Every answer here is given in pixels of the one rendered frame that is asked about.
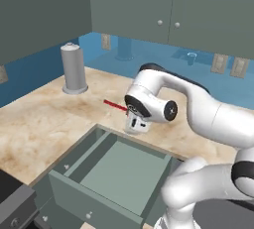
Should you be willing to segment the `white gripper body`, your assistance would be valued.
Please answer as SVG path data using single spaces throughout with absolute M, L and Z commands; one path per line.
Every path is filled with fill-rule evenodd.
M 139 135 L 142 133 L 147 133 L 150 126 L 144 123 L 136 123 L 135 126 L 129 125 L 125 126 L 125 132 L 131 135 Z

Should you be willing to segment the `red straw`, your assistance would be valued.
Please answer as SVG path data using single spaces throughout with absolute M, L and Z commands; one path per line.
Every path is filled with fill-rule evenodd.
M 106 100 L 106 99 L 104 99 L 103 100 L 103 103 L 105 103 L 105 104 L 107 104 L 107 105 L 109 105 L 109 106 L 111 106 L 111 107 L 114 107 L 114 108 L 117 108 L 117 109 L 119 109 L 119 110 L 122 110 L 122 111 L 127 111 L 127 108 L 126 107 L 124 107 L 124 106 L 122 106 L 122 105 L 119 105 L 119 104 L 117 104 L 117 103 L 114 103 L 114 102 L 112 102 L 112 101 L 109 101 L 109 100 Z

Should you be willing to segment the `open grey-green drawer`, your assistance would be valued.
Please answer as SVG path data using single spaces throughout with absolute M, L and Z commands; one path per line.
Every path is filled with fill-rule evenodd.
M 170 166 L 170 156 L 97 128 L 49 178 L 56 204 L 81 221 L 96 229 L 142 229 L 166 210 L 160 190 Z

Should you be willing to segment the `clear blue smoothie cup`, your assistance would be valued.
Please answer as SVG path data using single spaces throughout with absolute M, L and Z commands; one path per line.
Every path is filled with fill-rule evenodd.
M 124 37 L 118 38 L 116 58 L 122 61 L 131 60 L 134 58 L 132 54 L 132 40 L 131 39 L 124 38 Z

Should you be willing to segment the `grey paper towel holder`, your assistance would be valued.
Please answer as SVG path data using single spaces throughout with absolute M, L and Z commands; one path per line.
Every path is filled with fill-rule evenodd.
M 61 46 L 65 84 L 63 92 L 76 95 L 85 92 L 88 85 L 85 80 L 83 52 L 79 45 L 67 43 Z

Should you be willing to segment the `small clear glass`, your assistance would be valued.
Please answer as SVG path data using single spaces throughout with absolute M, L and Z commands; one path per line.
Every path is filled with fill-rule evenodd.
M 187 54 L 188 65 L 193 65 L 197 57 L 197 53 L 190 52 Z

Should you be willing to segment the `beige wall socket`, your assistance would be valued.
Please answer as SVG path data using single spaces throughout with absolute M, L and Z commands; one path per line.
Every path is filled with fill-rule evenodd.
M 109 35 L 107 34 L 101 35 L 101 47 L 107 51 L 111 50 L 111 38 Z
M 212 66 L 210 71 L 219 74 L 224 74 L 227 60 L 228 60 L 227 55 L 215 54 L 212 60 Z
M 248 58 L 236 57 L 230 71 L 230 75 L 238 78 L 243 78 L 246 74 L 248 63 Z

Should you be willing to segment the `grey-green wall cupboard door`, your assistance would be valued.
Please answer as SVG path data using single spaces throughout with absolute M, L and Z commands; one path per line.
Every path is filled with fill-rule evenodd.
M 90 5 L 93 32 L 168 42 L 172 0 L 90 0 Z
M 254 0 L 173 0 L 169 44 L 254 59 Z

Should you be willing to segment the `grey-green wall cupboard run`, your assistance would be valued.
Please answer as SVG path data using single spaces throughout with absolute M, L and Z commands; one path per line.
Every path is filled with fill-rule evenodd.
M 90 0 L 0 0 L 0 64 L 90 31 Z

